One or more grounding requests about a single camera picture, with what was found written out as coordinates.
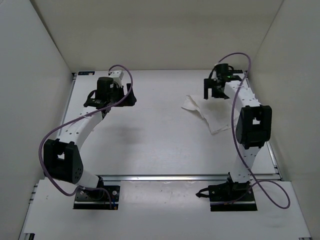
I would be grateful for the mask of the blue corner label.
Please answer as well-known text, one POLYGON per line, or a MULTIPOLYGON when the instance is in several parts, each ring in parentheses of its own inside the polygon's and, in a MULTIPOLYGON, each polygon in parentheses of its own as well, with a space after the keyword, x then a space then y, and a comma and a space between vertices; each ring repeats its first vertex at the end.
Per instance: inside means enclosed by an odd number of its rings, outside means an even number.
POLYGON ((79 71, 77 73, 78 76, 93 76, 95 71, 79 71))
POLYGON ((237 70, 237 69, 231 70, 230 72, 231 72, 232 74, 243 74, 243 73, 244 73, 242 70, 237 70))

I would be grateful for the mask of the white pleated skirt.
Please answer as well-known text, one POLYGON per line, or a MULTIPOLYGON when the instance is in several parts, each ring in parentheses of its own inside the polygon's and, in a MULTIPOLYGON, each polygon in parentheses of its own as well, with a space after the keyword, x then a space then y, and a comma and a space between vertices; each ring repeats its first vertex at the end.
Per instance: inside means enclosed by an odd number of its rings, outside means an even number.
POLYGON ((224 88, 228 99, 214 98, 203 99, 198 95, 187 95, 182 108, 189 111, 198 111, 202 119, 208 123, 211 134, 217 134, 237 125, 240 111, 246 106, 259 107, 261 104, 256 99, 251 88, 240 86, 238 83, 228 83, 224 88))

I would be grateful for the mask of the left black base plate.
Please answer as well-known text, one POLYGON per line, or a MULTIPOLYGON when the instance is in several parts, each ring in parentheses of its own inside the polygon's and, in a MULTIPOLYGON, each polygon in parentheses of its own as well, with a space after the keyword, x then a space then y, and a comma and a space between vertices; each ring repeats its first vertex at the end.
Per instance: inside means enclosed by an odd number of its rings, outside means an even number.
POLYGON ((78 189, 73 202, 75 210, 111 210, 115 211, 119 208, 119 200, 121 193, 120 185, 103 185, 102 186, 110 195, 108 197, 104 190, 89 191, 78 189))

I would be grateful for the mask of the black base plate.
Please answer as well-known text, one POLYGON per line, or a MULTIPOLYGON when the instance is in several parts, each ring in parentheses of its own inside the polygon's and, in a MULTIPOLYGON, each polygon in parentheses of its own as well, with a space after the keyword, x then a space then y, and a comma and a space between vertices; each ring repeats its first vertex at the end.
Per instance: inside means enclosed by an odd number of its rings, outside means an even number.
POLYGON ((198 198, 209 198, 211 212, 254 212, 257 204, 251 184, 227 181, 209 185, 195 194, 198 198))
POLYGON ((108 197, 104 190, 89 191, 78 189, 73 202, 75 210, 111 210, 115 211, 119 208, 119 200, 121 193, 120 185, 103 185, 102 186, 110 195, 108 197))

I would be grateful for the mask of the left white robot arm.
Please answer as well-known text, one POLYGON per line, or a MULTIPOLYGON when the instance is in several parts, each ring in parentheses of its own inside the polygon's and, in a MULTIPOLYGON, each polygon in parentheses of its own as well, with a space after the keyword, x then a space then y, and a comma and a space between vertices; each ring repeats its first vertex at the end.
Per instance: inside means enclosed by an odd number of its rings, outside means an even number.
POLYGON ((88 94, 78 118, 63 124, 64 130, 56 139, 45 137, 39 147, 43 172, 56 188, 56 181, 60 180, 86 189, 93 199, 104 195, 101 177, 85 170, 80 150, 111 108, 132 107, 136 101, 132 82, 123 86, 121 77, 98 78, 96 89, 88 94))

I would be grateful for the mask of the left blue corner label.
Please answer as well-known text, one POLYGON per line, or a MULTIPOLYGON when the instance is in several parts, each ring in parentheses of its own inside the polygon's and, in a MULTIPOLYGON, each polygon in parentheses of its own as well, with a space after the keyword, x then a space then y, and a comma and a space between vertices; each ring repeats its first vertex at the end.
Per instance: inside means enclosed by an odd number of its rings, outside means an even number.
POLYGON ((95 71, 79 71, 77 73, 78 76, 93 76, 95 71))

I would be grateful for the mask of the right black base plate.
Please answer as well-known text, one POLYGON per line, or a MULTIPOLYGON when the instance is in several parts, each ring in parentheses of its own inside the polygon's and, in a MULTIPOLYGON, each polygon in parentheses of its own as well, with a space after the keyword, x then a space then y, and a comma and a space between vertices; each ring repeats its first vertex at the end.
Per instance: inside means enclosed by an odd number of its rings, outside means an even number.
POLYGON ((227 181, 209 185, 195 194, 198 198, 209 198, 211 212, 254 212, 257 204, 251 184, 227 181))

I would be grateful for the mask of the aluminium front rail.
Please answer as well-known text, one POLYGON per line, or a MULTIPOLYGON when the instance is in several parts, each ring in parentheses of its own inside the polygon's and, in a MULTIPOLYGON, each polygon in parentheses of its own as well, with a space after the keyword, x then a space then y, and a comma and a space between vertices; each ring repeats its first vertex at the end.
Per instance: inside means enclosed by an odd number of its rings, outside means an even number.
POLYGON ((170 182, 170 181, 225 181, 226 174, 187 174, 187 175, 102 175, 104 181, 119 182, 119 181, 157 181, 157 182, 170 182))

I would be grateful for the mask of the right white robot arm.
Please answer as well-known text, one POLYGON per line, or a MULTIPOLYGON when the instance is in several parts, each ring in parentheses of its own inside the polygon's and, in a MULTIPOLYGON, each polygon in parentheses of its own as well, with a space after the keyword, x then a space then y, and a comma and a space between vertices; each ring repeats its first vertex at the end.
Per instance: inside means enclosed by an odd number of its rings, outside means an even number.
POLYGON ((239 113, 235 128, 232 129, 237 151, 234 169, 228 177, 232 183, 224 187, 224 195, 229 200, 236 200, 242 195, 242 188, 249 185, 250 170, 256 156, 271 137, 272 109, 260 104, 246 83, 247 79, 241 78, 244 76, 242 70, 219 63, 203 81, 204 99, 231 100, 231 113, 239 113))

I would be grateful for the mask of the right blue corner label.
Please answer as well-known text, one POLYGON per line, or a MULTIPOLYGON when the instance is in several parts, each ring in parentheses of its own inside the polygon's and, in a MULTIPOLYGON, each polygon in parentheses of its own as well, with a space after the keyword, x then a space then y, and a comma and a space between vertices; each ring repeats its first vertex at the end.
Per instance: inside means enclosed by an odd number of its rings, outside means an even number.
POLYGON ((237 70, 237 69, 231 70, 230 72, 231 72, 232 74, 243 74, 243 73, 244 73, 242 70, 237 70))

